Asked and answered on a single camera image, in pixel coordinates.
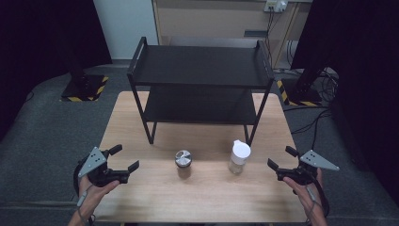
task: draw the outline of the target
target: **shelf leg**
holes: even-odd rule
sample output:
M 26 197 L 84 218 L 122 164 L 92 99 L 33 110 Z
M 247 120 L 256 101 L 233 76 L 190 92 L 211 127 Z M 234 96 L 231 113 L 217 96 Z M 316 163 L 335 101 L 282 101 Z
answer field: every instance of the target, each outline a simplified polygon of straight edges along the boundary
M 137 109 L 138 109 L 138 112 L 140 113 L 141 121 L 143 122 L 143 125 L 144 125 L 144 130 L 146 131 L 147 139 L 149 140 L 150 144 L 153 144 L 153 140 L 155 138 L 156 121 L 153 123 L 152 133 L 150 134 L 149 125 L 147 124 L 148 121 L 146 120 L 146 117 L 144 116 L 143 107 L 141 105 L 140 98 L 138 97 L 138 93 L 137 93 L 135 86 L 132 86 L 132 91 L 133 91 L 133 95 L 135 96 Z
M 269 91 L 270 91 L 272 82 L 269 82 L 269 84 L 270 85 L 268 85 L 267 89 L 264 92 L 261 105 L 259 106 L 258 114 L 256 115 L 255 123 L 253 124 L 253 127 L 252 127 L 252 132 L 250 133 L 249 141 L 247 142 L 247 145 L 249 145 L 249 147 L 252 144 L 253 138 L 255 137 L 255 132 L 256 132 L 256 129 L 258 128 L 259 120 L 261 119 L 262 112 L 263 112 L 264 106 L 266 104 L 267 97 L 269 96 Z
M 249 143 L 249 140 L 248 140 L 248 129 L 247 129 L 246 125 L 244 125 L 244 133 L 246 134 L 246 144 L 248 144 Z

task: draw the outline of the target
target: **black metal shelf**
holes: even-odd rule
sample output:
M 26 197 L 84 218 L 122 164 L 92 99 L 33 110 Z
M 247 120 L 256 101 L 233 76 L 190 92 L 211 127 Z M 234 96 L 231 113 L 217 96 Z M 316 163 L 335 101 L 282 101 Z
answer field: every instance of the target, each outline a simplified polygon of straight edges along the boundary
M 158 122 L 217 123 L 244 125 L 250 145 L 274 80 L 267 56 L 260 40 L 254 48 L 150 46 L 143 37 L 127 75 L 149 142 Z M 150 87 L 145 110 L 137 86 Z M 258 112 L 252 89 L 264 89 Z
M 254 124 L 250 89 L 151 87 L 144 116 L 147 121 Z

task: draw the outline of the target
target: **black cable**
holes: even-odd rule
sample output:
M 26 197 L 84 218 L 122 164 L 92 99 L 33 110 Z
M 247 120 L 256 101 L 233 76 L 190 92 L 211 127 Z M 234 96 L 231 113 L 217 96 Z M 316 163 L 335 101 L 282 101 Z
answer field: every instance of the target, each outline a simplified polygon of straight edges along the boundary
M 282 13 L 279 13 L 279 17 L 277 18 L 277 20 L 275 21 L 275 23 L 273 24 L 273 26 L 270 28 L 270 32 L 272 32 L 272 30 L 274 29 L 274 27 L 276 26 L 277 22 L 279 21 L 279 18 L 281 17 Z
M 299 71 L 297 71 L 297 70 L 293 70 L 293 69 L 291 69 L 291 66 L 292 66 L 292 63 L 291 63 L 291 59 L 294 59 L 294 56 L 293 56 L 293 53 L 292 53 L 292 46 L 293 46 L 293 41 L 292 40 L 288 40 L 288 43 L 287 43 L 287 54 L 286 54 L 286 56 L 287 56 L 287 62 L 288 62 L 288 64 L 290 65 L 290 71 L 292 71 L 292 72 L 294 72 L 294 73 L 297 73 L 297 74 L 302 74 L 302 73 L 300 73 Z
M 319 193 L 320 202 L 321 202 L 321 205 L 322 205 L 324 216 L 327 217 L 328 214 L 329 214 L 329 203 L 328 203 L 328 199 L 326 197 L 326 194 L 324 193 L 324 190 L 323 190 L 322 186 L 320 185 L 320 182 L 317 181 L 317 179 L 314 178 L 313 175 L 309 171 L 305 170 L 304 172 L 311 178 L 311 181 L 316 186 L 317 191 Z
M 331 114 L 328 114 L 328 115 L 324 115 L 324 116 L 323 116 L 323 117 L 321 117 L 321 118 L 324 118 L 324 117 L 330 117 L 330 116 L 331 116 Z M 316 143 L 316 136 L 317 136 L 317 124 L 318 124 L 318 122 L 319 122 L 319 120 L 320 120 L 321 118 L 319 118 L 319 119 L 316 121 L 316 124 L 314 125 L 313 143 L 311 144 L 311 149 L 312 149 L 312 150 L 314 150 L 314 144 Z
M 265 45 L 267 48 L 267 52 L 269 55 L 269 59 L 270 59 L 270 65 L 273 67 L 273 57 L 272 57 L 272 53 L 271 53 L 271 47 L 270 47 L 270 32 L 271 32 L 271 25 L 273 24 L 273 19 L 274 19 L 274 9 L 273 8 L 269 8 L 269 21 L 267 22 L 267 29 L 266 29 L 266 37 L 265 37 Z
M 314 129 L 314 134 L 313 134 L 313 142 L 312 142 L 312 148 L 313 148 L 313 147 L 314 147 L 315 140 L 316 140 L 316 135 L 317 135 L 317 123 L 318 123 L 318 121 L 319 121 L 320 119 L 323 119 L 323 118 L 325 118 L 325 117 L 330 117 L 330 116 L 331 116 L 331 114 L 323 115 L 323 114 L 325 114 L 326 112 L 328 112 L 329 110 L 330 110 L 330 109 L 328 108 L 327 110 L 322 111 L 312 123 L 310 123 L 310 124 L 308 124 L 308 125 L 305 125 L 304 127 L 295 130 L 295 131 L 292 132 L 291 134 L 294 135 L 294 134 L 304 133 L 304 132 L 310 130 L 311 127 L 312 127 L 314 124 L 316 124 L 316 128 Z
M 85 158 L 83 158 L 82 160 L 80 160 L 78 162 L 78 165 L 76 166 L 74 172 L 73 172 L 73 188 L 75 189 L 75 192 L 77 194 L 77 197 L 79 197 L 79 171 L 82 169 L 83 165 L 86 163 L 86 161 L 88 160 L 88 156 L 86 156 Z M 93 218 L 88 218 L 88 225 L 93 226 L 94 225 L 94 221 L 95 221 L 95 216 L 93 215 Z
M 322 90 L 319 91 L 319 94 L 324 101 L 331 103 L 335 99 L 339 79 L 327 72 L 327 68 L 322 70 L 319 77 L 323 78 L 321 82 Z

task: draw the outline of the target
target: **cabinet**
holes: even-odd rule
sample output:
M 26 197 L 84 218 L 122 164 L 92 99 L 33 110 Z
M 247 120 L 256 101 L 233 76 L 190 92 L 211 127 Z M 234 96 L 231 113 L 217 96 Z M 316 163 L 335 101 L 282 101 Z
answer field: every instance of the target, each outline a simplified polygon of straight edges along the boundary
M 286 51 L 286 41 L 298 40 L 311 1 L 289 1 L 282 13 L 263 11 L 265 1 L 255 0 L 152 0 L 159 44 L 169 45 L 179 38 L 221 38 L 264 40 L 247 31 L 268 33 L 272 68 L 278 68 Z
M 158 122 L 182 122 L 242 124 L 250 145 L 274 80 L 260 40 L 237 48 L 149 45 L 143 37 L 127 75 L 150 143 Z M 137 86 L 150 88 L 145 109 Z M 258 111 L 254 89 L 264 91 Z

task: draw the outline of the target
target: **human hand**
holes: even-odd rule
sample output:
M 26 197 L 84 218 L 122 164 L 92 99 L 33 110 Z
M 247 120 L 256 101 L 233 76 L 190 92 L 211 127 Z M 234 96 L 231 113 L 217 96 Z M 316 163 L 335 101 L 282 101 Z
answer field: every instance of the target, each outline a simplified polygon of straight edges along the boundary
M 78 207 L 78 210 L 73 214 L 68 225 L 85 225 L 84 222 L 91 217 L 103 197 L 119 184 L 119 181 L 113 181 L 104 187 L 97 187 L 90 182 L 87 176 L 84 176 L 79 184 L 79 197 L 81 197 L 85 191 L 87 192 L 87 196 L 82 205 Z
M 322 171 L 317 169 L 317 181 L 320 186 L 322 185 Z M 294 190 L 296 195 L 298 196 L 308 219 L 311 221 L 312 226 L 327 226 L 327 221 L 324 216 L 324 210 L 321 205 L 320 194 L 317 190 L 315 184 L 310 184 L 307 186 L 301 186 L 293 179 L 289 177 L 284 177 L 282 179 L 290 188 Z

